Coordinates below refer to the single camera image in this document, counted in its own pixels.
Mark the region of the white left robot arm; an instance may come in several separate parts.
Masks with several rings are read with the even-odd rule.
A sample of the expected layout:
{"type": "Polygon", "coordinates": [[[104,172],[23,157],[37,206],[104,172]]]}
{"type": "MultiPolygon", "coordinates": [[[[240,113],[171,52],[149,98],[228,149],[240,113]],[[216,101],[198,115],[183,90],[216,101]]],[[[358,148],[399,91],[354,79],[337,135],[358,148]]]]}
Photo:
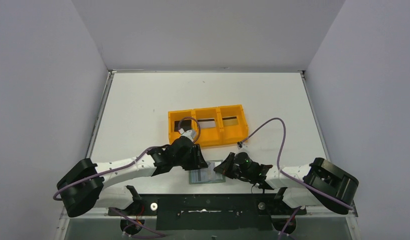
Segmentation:
{"type": "Polygon", "coordinates": [[[126,210],[135,202],[136,189],[116,185],[135,178],[166,174],[174,167],[185,171],[208,167],[201,147],[186,136],[172,144],[150,146],[140,155],[117,161],[94,163],[79,160],[58,181],[55,201],[63,202],[69,217],[79,217],[93,208],[126,210]]]}

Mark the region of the green card holder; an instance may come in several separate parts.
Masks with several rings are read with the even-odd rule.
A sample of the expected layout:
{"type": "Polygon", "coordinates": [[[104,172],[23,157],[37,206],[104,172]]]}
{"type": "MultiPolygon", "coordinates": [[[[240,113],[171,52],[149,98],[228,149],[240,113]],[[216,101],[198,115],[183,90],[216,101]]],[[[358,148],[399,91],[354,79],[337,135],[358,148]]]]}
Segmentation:
{"type": "Polygon", "coordinates": [[[214,171],[223,161],[212,160],[207,162],[207,168],[191,170],[188,181],[190,185],[225,183],[226,177],[214,171]]]}

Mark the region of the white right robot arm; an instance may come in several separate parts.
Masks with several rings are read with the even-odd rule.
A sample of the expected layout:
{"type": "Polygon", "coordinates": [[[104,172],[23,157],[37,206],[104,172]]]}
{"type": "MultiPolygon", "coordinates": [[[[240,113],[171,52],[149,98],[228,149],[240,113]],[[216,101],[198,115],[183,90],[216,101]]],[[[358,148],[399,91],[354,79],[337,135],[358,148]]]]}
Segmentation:
{"type": "Polygon", "coordinates": [[[275,199],[291,209],[324,206],[340,215],[354,209],[352,203],[359,186],[354,176],[321,157],[305,165],[277,167],[255,162],[246,152],[231,152],[213,170],[262,190],[276,190],[275,199]]]}

